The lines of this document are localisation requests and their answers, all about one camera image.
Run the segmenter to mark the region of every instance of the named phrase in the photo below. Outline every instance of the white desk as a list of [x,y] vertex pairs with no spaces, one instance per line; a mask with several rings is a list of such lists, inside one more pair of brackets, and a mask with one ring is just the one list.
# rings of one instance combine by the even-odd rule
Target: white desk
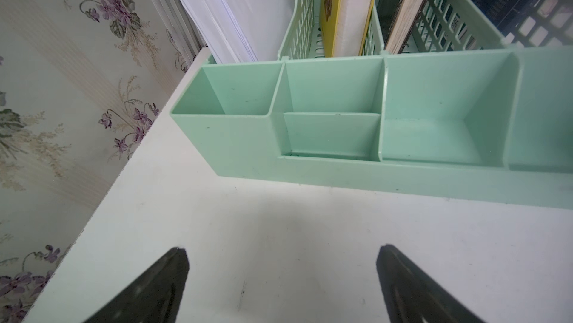
[[178,322],[387,322],[386,243],[488,323],[573,321],[573,210],[216,176],[168,115],[208,55],[26,323],[82,322],[173,246],[190,261]]

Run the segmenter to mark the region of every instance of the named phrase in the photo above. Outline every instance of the yellow book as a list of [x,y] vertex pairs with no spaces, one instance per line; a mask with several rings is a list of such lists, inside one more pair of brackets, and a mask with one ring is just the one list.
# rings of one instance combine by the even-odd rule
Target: yellow book
[[326,57],[359,55],[374,0],[320,0],[320,29]]

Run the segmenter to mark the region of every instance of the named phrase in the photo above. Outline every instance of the purple flower pattern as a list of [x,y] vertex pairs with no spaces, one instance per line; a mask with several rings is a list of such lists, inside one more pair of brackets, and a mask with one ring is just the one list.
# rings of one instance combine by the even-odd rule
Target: purple flower pattern
[[50,280],[52,275],[54,275],[54,271],[48,270],[48,272],[46,273],[46,276],[33,276],[32,277],[34,284],[36,284],[36,288],[34,288],[34,290],[32,291],[32,296],[39,294],[44,289],[44,287],[46,287],[46,284]]
[[24,320],[29,307],[24,307],[22,300],[19,299],[13,305],[5,305],[2,307],[2,323],[20,323]]
[[24,287],[32,282],[31,275],[32,272],[21,272],[14,278],[9,276],[0,277],[0,285],[3,285],[3,287],[0,288],[0,297],[9,292],[16,294],[24,293]]
[[159,108],[157,108],[155,103],[152,103],[151,105],[153,106],[151,107],[151,112],[153,112],[153,115],[157,117],[157,115],[159,115]]
[[[65,253],[61,254],[60,248],[54,249],[52,245],[46,245],[46,249],[46,252],[31,252],[20,261],[18,261],[19,258],[15,258],[14,262],[22,262],[22,271],[16,276],[0,276],[0,322],[21,322],[34,300],[50,281],[54,274],[53,269]],[[26,269],[30,257],[46,262],[52,265],[52,268],[47,270],[45,276],[32,276],[32,273]]]
[[60,254],[60,249],[52,247],[52,245],[46,245],[47,254],[44,256],[44,261],[54,263],[58,259],[58,255]]
[[145,131],[140,127],[135,128],[135,133],[133,134],[133,141],[139,143],[145,137]]
[[101,119],[98,121],[99,124],[103,124],[104,128],[111,128],[112,122],[111,122],[111,115],[109,115],[108,113],[103,113],[101,115]]
[[94,21],[100,22],[100,15],[97,13],[96,9],[90,9],[85,12],[85,15]]
[[125,138],[123,139],[114,139],[115,141],[115,145],[113,146],[114,148],[118,149],[119,153],[123,153],[124,151],[126,151],[128,149],[127,144],[125,144]]
[[[70,0],[64,0],[64,5],[72,9]],[[139,61],[140,48],[149,53],[155,67],[158,65],[159,48],[155,46],[154,40],[157,35],[151,35],[144,31],[148,27],[148,22],[142,22],[137,12],[135,12],[135,1],[133,0],[81,0],[80,11],[89,19],[102,23],[100,17],[107,20],[110,31],[122,40],[117,48],[122,51],[131,50],[133,60],[141,65]]]
[[113,156],[118,156],[120,159],[123,155],[127,155],[127,159],[131,157],[136,146],[143,140],[154,120],[150,117],[159,115],[159,108],[155,103],[143,103],[139,99],[131,98],[131,94],[138,85],[133,85],[135,76],[130,77],[127,81],[125,89],[122,88],[121,80],[119,81],[119,94],[124,104],[121,111],[108,109],[101,115],[98,123],[103,125],[105,129],[111,128],[113,132],[125,131],[128,132],[123,137],[116,137],[113,139],[113,148],[115,152]]

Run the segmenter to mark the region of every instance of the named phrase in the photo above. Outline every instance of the desk organizer compartment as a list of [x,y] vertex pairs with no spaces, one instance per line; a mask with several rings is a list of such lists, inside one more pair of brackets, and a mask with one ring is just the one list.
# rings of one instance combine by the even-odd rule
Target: desk organizer compartment
[[503,166],[515,55],[403,55],[387,63],[382,160]]
[[523,51],[508,162],[511,170],[573,172],[573,56],[570,47]]
[[204,65],[171,116],[220,176],[573,208],[573,47]]
[[288,61],[280,87],[283,155],[380,161],[382,58]]
[[265,115],[281,70],[279,62],[205,65],[174,114]]

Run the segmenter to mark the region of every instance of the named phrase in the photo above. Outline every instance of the wall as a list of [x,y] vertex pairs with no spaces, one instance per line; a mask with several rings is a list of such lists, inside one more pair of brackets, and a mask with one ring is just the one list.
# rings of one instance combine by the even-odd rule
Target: wall
[[0,0],[0,321],[23,318],[186,68],[151,0]]

